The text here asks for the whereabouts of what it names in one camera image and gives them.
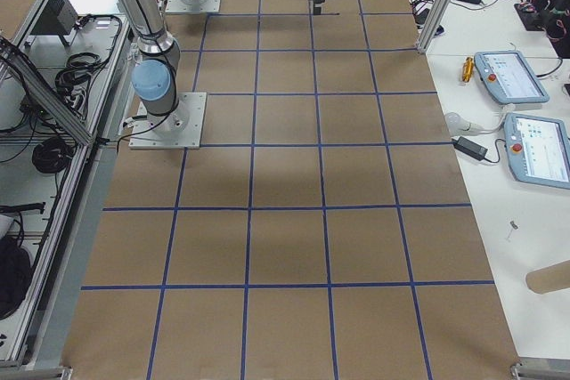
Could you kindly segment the white light bulb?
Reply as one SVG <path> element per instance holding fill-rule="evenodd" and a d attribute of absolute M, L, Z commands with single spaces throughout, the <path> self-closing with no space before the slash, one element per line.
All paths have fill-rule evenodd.
<path fill-rule="evenodd" d="M 451 136 L 475 134 L 483 131 L 479 124 L 468 121 L 456 112 L 446 113 L 444 120 Z"/>

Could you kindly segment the cardboard tube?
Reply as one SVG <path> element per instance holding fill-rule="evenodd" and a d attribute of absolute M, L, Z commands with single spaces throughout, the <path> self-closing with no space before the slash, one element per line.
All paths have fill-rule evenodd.
<path fill-rule="evenodd" d="M 570 287 L 570 261 L 531 271 L 526 274 L 525 283 L 539 295 L 567 289 Z"/>

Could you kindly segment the yellow cylindrical tool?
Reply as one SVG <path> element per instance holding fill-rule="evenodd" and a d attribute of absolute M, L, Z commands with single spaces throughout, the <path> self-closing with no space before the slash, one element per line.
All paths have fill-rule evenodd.
<path fill-rule="evenodd" d="M 463 83 L 468 83 L 473 76 L 474 59 L 472 57 L 467 57 L 463 63 L 461 71 L 461 81 Z"/>

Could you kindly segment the lower teach pendant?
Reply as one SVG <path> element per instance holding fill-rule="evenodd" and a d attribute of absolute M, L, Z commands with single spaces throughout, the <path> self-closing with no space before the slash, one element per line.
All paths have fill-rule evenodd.
<path fill-rule="evenodd" d="M 569 189 L 569 136 L 563 121 L 513 112 L 506 116 L 503 131 L 516 180 Z"/>

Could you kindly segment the upper teach pendant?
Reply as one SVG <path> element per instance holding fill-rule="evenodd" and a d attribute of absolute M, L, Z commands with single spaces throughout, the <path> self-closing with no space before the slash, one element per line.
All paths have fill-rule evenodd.
<path fill-rule="evenodd" d="M 550 96 L 519 51 L 477 52 L 475 68 L 499 104 L 545 103 Z"/>

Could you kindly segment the black backpack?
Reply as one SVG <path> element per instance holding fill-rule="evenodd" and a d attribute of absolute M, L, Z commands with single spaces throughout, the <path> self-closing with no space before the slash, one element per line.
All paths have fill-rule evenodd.
<path fill-rule="evenodd" d="M 28 252 L 18 240 L 1 238 L 1 319 L 17 311 L 25 300 L 32 280 Z"/>

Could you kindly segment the black power adapter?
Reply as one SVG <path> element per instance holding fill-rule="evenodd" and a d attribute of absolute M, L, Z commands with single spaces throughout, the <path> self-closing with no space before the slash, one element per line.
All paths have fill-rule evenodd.
<path fill-rule="evenodd" d="M 457 151 L 466 154 L 477 161 L 484 160 L 488 151 L 486 147 L 463 136 L 452 139 L 452 145 Z"/>

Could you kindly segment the grey electronics box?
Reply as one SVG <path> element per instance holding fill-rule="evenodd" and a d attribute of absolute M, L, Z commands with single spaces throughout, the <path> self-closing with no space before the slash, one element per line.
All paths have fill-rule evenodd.
<path fill-rule="evenodd" d="M 70 0 L 48 0 L 32 28 L 32 36 L 57 36 L 64 46 L 69 47 L 76 26 L 78 14 Z"/>

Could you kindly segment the teach pendant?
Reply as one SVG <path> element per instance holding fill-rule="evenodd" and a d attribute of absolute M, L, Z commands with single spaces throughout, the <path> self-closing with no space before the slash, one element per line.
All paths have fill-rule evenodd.
<path fill-rule="evenodd" d="M 519 51 L 477 52 L 475 68 L 499 104 L 545 103 L 550 96 Z"/>
<path fill-rule="evenodd" d="M 506 116 L 503 131 L 516 180 L 569 189 L 569 136 L 563 121 L 513 112 Z"/>

